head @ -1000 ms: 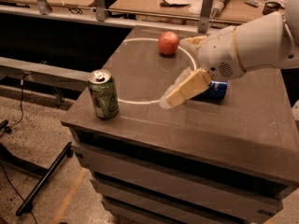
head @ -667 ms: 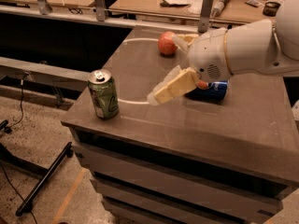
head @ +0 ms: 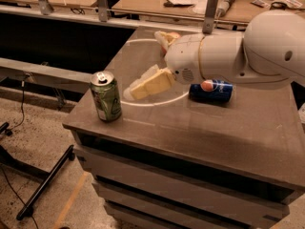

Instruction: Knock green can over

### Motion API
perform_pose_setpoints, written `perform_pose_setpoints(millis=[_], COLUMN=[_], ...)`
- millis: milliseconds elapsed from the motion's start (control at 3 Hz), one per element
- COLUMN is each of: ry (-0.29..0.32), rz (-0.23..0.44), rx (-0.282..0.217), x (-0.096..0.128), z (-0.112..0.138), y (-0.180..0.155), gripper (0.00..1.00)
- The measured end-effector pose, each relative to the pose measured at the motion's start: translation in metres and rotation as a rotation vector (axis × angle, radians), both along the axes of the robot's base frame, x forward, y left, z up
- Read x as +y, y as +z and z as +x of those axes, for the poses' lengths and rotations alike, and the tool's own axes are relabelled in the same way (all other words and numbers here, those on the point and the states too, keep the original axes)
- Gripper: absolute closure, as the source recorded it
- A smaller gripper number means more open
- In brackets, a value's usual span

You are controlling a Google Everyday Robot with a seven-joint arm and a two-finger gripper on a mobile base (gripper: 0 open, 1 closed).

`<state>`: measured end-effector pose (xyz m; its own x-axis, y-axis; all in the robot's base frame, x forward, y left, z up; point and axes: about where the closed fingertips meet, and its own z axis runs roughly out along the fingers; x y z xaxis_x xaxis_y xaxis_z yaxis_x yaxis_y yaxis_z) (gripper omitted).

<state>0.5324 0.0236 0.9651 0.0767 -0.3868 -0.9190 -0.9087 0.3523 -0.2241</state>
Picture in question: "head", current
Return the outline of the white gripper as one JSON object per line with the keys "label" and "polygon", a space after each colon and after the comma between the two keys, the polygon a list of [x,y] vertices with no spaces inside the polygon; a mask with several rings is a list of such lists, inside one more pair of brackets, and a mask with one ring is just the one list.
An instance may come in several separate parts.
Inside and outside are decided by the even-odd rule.
{"label": "white gripper", "polygon": [[170,89],[175,80],[181,84],[192,84],[201,79],[199,70],[199,48],[204,35],[188,34],[180,37],[177,32],[156,31],[154,38],[165,55],[167,68],[151,66],[124,90],[128,100],[139,100]]}

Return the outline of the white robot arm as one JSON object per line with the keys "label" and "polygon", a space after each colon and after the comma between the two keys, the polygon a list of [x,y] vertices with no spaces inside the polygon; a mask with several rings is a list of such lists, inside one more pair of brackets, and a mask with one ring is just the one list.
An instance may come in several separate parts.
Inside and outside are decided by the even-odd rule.
{"label": "white robot arm", "polygon": [[250,88],[276,89],[291,82],[305,85],[305,18],[286,10],[257,15],[244,32],[188,34],[170,40],[154,34],[165,47],[166,67],[150,67],[123,92],[138,100],[167,91],[176,82],[219,79]]}

